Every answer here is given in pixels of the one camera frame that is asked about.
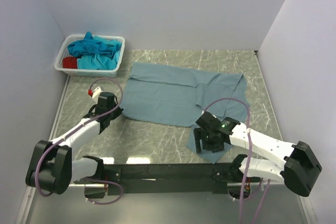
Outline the grey-blue t shirt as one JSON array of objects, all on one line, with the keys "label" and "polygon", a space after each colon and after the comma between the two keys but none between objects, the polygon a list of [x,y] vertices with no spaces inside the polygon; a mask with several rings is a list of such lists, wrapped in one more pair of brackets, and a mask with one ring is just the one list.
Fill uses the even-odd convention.
[{"label": "grey-blue t shirt", "polygon": [[203,110],[223,120],[247,118],[243,74],[136,62],[123,90],[123,115],[138,121],[197,127]]}]

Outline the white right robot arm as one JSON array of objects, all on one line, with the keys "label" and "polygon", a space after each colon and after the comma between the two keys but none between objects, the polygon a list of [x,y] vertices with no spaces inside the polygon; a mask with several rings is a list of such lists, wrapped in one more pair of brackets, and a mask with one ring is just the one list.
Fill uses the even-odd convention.
[{"label": "white right robot arm", "polygon": [[196,121],[197,136],[207,151],[222,151],[225,144],[242,147],[262,156],[261,159],[239,154],[229,166],[234,182],[263,178],[284,183],[293,193],[310,195],[322,166],[311,147],[302,141],[290,143],[249,129],[244,123],[226,117],[222,121],[204,112]]}]

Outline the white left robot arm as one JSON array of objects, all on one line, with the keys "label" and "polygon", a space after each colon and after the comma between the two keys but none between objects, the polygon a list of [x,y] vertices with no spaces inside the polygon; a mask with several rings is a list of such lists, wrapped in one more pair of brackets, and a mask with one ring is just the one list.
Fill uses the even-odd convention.
[{"label": "white left robot arm", "polygon": [[95,104],[74,128],[52,141],[41,140],[34,147],[25,183],[44,197],[60,195],[83,178],[99,183],[106,177],[101,158],[83,156],[75,161],[73,153],[101,134],[123,109],[114,93],[94,91],[91,97]]}]

